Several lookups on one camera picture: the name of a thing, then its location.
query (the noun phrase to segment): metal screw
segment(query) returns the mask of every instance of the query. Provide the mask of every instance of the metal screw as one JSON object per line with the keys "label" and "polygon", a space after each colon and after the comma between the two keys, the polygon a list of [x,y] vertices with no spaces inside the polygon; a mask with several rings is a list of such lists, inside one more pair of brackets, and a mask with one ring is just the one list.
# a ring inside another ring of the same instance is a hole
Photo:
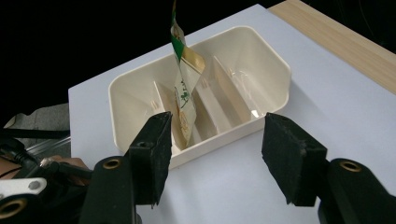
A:
{"label": "metal screw", "polygon": [[38,181],[32,181],[32,182],[30,182],[30,184],[29,184],[29,187],[28,187],[29,189],[38,189],[38,188],[40,188],[40,182],[38,182]]}

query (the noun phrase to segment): food wrapper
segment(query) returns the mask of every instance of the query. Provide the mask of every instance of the food wrapper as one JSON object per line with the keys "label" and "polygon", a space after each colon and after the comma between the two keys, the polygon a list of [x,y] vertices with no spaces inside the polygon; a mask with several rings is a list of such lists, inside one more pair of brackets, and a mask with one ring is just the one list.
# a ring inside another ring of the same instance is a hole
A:
{"label": "food wrapper", "polygon": [[196,108],[191,93],[205,70],[205,59],[186,45],[183,30],[176,22],[176,0],[172,8],[171,41],[179,67],[175,81],[177,115],[187,145],[196,120]]}

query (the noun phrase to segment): divided storage box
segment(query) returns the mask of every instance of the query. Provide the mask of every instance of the divided storage box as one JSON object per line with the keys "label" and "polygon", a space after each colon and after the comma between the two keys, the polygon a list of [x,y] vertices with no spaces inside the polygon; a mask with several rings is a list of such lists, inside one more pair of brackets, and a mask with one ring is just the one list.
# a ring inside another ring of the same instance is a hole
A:
{"label": "divided storage box", "polygon": [[280,114],[288,102],[290,67],[250,27],[234,27],[189,47],[205,58],[207,69],[192,93],[197,119],[190,142],[186,145],[179,126],[178,66],[170,54],[111,82],[113,135],[120,151],[128,150],[149,117],[171,111],[172,169],[257,132],[267,112]]}

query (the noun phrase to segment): white table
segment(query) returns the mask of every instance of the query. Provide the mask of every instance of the white table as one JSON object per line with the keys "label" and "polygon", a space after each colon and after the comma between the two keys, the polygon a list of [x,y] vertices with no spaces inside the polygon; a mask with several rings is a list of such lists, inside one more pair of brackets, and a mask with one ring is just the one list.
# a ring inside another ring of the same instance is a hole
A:
{"label": "white table", "polygon": [[[253,27],[290,65],[283,115],[322,143],[327,159],[369,167],[396,195],[396,95],[256,5],[186,36],[194,44],[237,25]],[[90,168],[115,147],[107,88],[120,74],[172,53],[170,44],[69,90],[72,157]],[[287,205],[262,160],[263,131],[170,171],[159,206],[138,206],[144,223],[318,223],[316,207]]]}

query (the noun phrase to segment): black cloth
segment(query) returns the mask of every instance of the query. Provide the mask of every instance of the black cloth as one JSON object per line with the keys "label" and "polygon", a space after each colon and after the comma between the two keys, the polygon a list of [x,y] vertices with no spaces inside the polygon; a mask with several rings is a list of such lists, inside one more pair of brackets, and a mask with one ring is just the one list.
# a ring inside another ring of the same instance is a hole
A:
{"label": "black cloth", "polygon": [[[177,1],[188,35],[234,13],[281,1]],[[170,43],[173,0],[0,1],[0,125],[68,103],[68,89]]]}

